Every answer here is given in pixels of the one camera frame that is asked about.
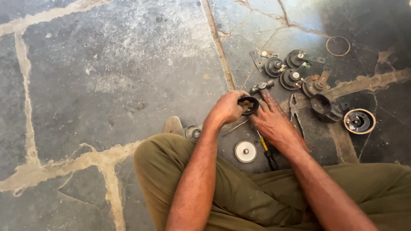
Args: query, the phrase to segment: forearm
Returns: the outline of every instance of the forearm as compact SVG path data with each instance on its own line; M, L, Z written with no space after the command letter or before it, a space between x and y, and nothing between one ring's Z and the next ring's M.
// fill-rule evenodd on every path
M206 119L199 141L174 194L167 230L203 230L215 190L220 124Z
M377 230L349 195L302 147L283 151L307 198L325 230Z

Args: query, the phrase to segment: screwdriver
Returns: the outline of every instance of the screwdriver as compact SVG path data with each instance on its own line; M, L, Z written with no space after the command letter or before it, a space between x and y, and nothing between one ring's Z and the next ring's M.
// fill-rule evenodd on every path
M274 158L272 157L272 153L268 150L268 147L266 145L266 142L264 141L264 138L261 136L260 132L258 132L258 130L256 130L258 133L258 136L260 137L261 143L263 144L264 147L264 155L267 157L268 160L268 165L270 166L270 169L272 171L278 170L278 164L277 162L274 160Z

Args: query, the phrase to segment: hammer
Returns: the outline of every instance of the hammer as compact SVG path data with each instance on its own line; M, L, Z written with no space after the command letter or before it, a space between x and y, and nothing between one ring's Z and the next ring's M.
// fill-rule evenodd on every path
M283 111L281 106L272 97L270 91L268 90L272 86L274 86L274 81L272 79L270 79L266 82L259 83L258 85L255 85L254 87L252 87L250 89L250 94L253 95L257 92L260 92L261 97L269 105L271 111L273 111L274 113L276 113L276 112L280 113L281 117L286 121L286 123L290 127L293 135L297 138L298 142L303 146L303 148L307 152L311 152L311 150L307 147L307 144L304 141L304 139L298 133L296 127L291 123L290 119L288 118L286 113Z

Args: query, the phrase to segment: hammer head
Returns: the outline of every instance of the hammer head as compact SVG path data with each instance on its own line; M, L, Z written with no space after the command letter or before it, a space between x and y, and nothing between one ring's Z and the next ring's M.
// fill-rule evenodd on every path
M259 92L262 89L270 88L272 86L274 86L274 80L269 79L266 82L261 82L258 85L255 85L254 87L252 87L250 89L250 94L253 95L253 94Z

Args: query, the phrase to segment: hand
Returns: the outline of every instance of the hand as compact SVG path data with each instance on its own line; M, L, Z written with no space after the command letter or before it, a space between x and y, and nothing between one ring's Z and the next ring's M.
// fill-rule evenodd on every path
M250 115L250 120L260 134L281 153L290 150L290 147L302 147L292 128L272 104L259 100L260 107L257 114Z
M249 94L243 90L232 90L222 95L204 122L220 127L235 122L242 114L242 108L237 104L237 100L244 96Z

